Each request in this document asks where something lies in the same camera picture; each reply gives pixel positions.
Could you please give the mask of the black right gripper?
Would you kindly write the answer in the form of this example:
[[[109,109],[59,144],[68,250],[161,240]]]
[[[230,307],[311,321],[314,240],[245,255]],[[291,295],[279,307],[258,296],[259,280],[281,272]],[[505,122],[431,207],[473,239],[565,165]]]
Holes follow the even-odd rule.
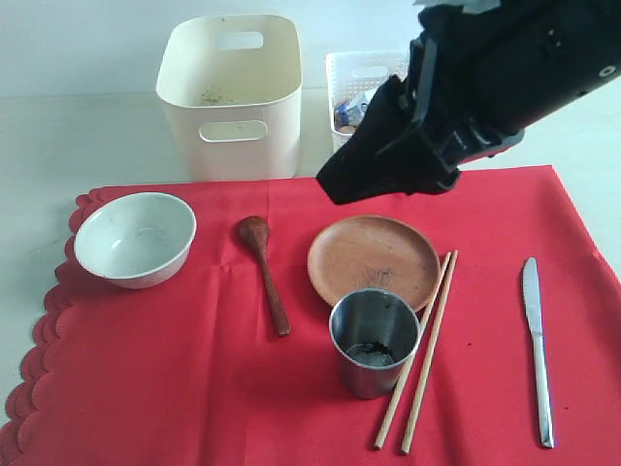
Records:
[[[440,194],[459,165],[519,143],[529,125],[620,73],[617,1],[425,7],[410,44],[406,193]]]

